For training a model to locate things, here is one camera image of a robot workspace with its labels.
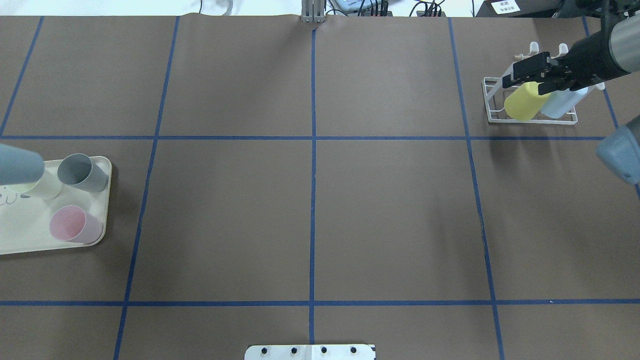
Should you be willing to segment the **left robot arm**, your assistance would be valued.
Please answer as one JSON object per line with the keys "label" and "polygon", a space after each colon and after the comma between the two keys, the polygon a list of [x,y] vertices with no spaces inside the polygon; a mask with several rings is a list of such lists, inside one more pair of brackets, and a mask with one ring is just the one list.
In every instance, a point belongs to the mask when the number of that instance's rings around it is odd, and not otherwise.
{"label": "left robot arm", "polygon": [[1,185],[38,182],[44,171],[44,160],[39,153],[16,146],[0,145]]}

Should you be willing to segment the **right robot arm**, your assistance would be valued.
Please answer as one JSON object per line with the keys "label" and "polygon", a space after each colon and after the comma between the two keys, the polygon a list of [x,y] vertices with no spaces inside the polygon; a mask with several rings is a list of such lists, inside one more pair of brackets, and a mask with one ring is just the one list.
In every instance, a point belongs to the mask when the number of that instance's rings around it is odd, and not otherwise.
{"label": "right robot arm", "polygon": [[579,7],[599,10],[600,30],[556,56],[547,51],[521,55],[485,95],[513,89],[503,111],[515,121],[530,122],[537,114],[558,120],[596,88],[639,71],[639,2],[580,0]]}

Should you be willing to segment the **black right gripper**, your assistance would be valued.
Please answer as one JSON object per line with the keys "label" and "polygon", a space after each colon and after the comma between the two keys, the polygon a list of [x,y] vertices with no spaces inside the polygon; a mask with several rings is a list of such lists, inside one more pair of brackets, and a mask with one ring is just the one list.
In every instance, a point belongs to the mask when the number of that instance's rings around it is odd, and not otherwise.
{"label": "black right gripper", "polygon": [[586,88],[618,77],[618,64],[610,49],[610,35],[590,35],[577,41],[566,55],[557,59],[557,66],[551,68],[550,52],[540,52],[516,61],[502,76],[502,88],[537,81],[537,93],[543,96],[571,88]]}

